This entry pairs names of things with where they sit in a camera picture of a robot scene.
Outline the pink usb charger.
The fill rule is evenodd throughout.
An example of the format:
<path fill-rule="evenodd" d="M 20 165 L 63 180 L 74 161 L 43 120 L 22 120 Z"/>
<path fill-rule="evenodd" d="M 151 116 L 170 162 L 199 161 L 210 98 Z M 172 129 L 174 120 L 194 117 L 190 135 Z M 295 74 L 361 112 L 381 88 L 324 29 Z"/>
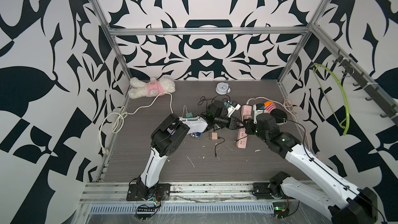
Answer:
<path fill-rule="evenodd" d="M 219 138 L 217 132 L 209 132 L 209 134 L 207 135 L 207 137 L 208 137 L 209 140 L 211 140 L 211 141 L 217 141 L 218 138 Z"/>
<path fill-rule="evenodd" d="M 240 108 L 241 120 L 252 119 L 252 106 L 242 105 Z"/>

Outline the pink USB charger front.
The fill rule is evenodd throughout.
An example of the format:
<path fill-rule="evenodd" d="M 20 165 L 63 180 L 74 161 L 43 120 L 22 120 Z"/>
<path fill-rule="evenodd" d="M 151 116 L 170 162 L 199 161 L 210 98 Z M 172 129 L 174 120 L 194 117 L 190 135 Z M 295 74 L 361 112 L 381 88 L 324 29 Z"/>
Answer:
<path fill-rule="evenodd" d="M 209 140 L 211 140 L 211 141 L 217 141 L 218 138 L 219 138 L 217 132 L 209 132 L 209 134 L 207 135 L 207 137 L 208 137 Z"/>

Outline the blue electric shaver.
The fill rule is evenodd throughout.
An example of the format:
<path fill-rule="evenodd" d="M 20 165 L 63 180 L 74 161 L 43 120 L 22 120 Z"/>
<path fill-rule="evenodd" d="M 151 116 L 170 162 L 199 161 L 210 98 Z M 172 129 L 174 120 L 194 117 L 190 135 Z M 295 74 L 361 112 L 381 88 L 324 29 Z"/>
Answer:
<path fill-rule="evenodd" d="M 199 133 L 199 132 L 191 133 L 192 138 L 198 139 L 200 136 L 201 136 L 201 133 Z"/>

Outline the pink power strip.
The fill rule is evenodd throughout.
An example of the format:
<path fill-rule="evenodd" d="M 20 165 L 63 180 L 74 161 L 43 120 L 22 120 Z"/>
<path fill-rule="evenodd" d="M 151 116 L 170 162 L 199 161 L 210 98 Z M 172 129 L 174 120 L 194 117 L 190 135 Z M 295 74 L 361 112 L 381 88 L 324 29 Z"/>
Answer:
<path fill-rule="evenodd" d="M 247 137 L 248 134 L 246 134 L 246 131 L 244 129 L 239 129 L 236 146 L 240 149 L 245 149 L 247 144 Z"/>

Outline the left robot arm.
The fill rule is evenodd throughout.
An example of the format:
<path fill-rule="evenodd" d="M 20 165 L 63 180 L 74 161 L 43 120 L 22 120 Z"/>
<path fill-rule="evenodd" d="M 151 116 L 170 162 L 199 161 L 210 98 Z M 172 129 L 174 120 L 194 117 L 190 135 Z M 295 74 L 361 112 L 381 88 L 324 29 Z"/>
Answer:
<path fill-rule="evenodd" d="M 144 200 L 155 197 L 159 190 L 159 177 L 166 159 L 181 145 L 188 134 L 201 134 L 222 128 L 237 130 L 244 127 L 244 123 L 233 116 L 240 110 L 241 105 L 236 102 L 213 101 L 201 114 L 183 118 L 170 114 L 151 135 L 151 153 L 143 173 L 136 179 L 136 183 L 129 188 L 135 195 L 131 198 Z"/>

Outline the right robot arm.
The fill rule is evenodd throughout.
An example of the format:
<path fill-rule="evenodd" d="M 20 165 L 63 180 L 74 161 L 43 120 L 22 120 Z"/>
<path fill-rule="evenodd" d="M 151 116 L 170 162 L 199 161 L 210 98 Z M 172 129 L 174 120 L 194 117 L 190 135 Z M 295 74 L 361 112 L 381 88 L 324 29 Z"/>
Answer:
<path fill-rule="evenodd" d="M 266 189 L 254 185 L 253 195 L 270 195 L 274 199 L 294 198 L 318 211 L 334 224 L 374 224 L 378 220 L 377 196 L 343 179 L 316 158 L 296 137 L 281 132 L 271 114 L 260 114 L 255 120 L 244 120 L 248 135 L 261 139 L 271 151 L 280 155 L 306 174 L 317 186 L 304 185 L 293 176 L 279 172 Z"/>

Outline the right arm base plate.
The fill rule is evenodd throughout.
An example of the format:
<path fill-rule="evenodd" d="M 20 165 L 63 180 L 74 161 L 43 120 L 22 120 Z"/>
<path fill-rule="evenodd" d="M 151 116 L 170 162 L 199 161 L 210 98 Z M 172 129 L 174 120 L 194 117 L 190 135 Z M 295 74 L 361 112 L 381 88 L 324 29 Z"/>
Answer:
<path fill-rule="evenodd" d="M 288 196 L 282 191 L 281 183 L 265 182 L 253 183 L 252 195 L 258 200 L 287 200 Z"/>

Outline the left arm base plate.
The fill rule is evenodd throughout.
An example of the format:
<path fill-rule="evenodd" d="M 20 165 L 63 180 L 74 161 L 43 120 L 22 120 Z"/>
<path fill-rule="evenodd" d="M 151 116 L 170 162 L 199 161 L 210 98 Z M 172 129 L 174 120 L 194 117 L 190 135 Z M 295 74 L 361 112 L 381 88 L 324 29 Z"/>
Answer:
<path fill-rule="evenodd" d="M 127 201 L 145 201 L 158 200 L 162 201 L 164 198 L 170 196 L 171 184 L 156 184 L 151 188 L 144 185 L 130 184 L 126 200 Z"/>

